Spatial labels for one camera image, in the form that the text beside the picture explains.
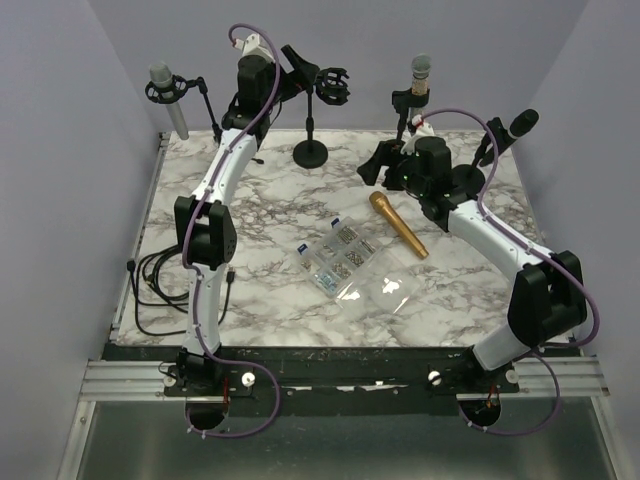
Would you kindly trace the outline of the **round base shock mount stand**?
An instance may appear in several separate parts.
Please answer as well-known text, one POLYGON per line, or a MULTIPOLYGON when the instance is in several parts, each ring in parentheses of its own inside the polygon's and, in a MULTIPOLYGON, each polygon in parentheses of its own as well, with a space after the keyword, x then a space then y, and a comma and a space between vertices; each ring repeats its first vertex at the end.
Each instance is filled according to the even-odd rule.
POLYGON ((293 160, 299 167, 313 170, 327 162, 329 150, 320 139, 319 131, 328 125, 326 110, 341 107, 349 100, 348 81, 349 74, 345 68, 327 67, 317 73, 307 89, 306 136, 293 150, 293 160))

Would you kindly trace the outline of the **gold microphone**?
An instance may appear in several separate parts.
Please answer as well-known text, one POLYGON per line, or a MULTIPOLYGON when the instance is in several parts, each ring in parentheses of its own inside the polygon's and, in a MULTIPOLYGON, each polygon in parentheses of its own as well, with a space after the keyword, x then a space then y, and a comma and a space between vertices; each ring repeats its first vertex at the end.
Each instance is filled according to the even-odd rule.
POLYGON ((379 213, 406 243, 411 251, 421 260, 429 255, 428 250, 416 236, 413 230, 391 205, 388 197, 379 191, 374 191, 369 196, 369 202, 373 209, 379 213))

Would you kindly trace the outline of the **glitter microphone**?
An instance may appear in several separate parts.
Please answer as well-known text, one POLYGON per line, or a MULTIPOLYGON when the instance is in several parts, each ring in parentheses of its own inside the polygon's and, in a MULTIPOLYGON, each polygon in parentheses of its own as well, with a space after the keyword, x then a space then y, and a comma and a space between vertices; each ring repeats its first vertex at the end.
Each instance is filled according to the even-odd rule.
POLYGON ((417 55, 411 62, 412 84, 411 93, 416 98, 414 105, 409 108, 409 119, 421 115, 429 101, 429 75, 431 57, 425 53, 417 55))

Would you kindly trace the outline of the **silver microphone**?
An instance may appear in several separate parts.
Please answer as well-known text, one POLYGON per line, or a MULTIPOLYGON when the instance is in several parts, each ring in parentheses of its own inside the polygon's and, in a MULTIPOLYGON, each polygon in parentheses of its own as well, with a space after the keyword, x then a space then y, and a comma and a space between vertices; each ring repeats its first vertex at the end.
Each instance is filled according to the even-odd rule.
POLYGON ((183 77, 173 74, 164 62, 151 65, 149 75, 148 99, 166 107, 175 132, 181 140, 188 140, 187 123, 179 105, 179 100, 189 89, 187 81, 183 77))

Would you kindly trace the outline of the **black microphone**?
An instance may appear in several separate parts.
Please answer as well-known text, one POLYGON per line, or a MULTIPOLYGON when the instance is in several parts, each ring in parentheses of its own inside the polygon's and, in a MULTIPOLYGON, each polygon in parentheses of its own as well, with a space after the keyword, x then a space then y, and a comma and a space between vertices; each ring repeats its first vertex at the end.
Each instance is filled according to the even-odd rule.
POLYGON ((510 147, 519 138, 529 133, 539 121, 539 112, 529 108, 516 116, 504 134, 505 145, 510 147))

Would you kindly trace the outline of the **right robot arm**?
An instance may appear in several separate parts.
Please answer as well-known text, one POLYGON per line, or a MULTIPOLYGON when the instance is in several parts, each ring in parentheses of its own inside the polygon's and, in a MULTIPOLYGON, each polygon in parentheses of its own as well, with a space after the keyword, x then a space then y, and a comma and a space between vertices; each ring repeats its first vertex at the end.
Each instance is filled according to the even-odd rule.
POLYGON ((581 264, 570 251, 530 243, 491 216, 478 202, 484 174, 473 164, 453 165, 444 139, 422 137, 410 153, 403 145, 380 142, 357 169, 363 182, 416 198, 426 218, 477 250, 512 287, 505 322, 469 347, 456 368, 462 384, 480 392, 494 383, 497 369, 586 320, 581 264))

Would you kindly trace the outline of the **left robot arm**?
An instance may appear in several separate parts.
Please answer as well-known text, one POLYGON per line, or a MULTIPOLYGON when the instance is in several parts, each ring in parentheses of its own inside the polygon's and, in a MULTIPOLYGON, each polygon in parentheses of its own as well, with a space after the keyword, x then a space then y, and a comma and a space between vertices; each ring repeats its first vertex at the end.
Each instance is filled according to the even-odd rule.
POLYGON ((287 72, 268 53, 244 53, 238 61, 237 92, 222 117, 221 144, 205 177, 188 197, 174 203, 183 265, 188 271, 188 327, 182 351, 206 359, 220 345, 219 301, 224 270, 237 247, 230 202, 239 179, 271 126, 275 104, 313 84, 319 67, 290 45, 281 53, 287 72))

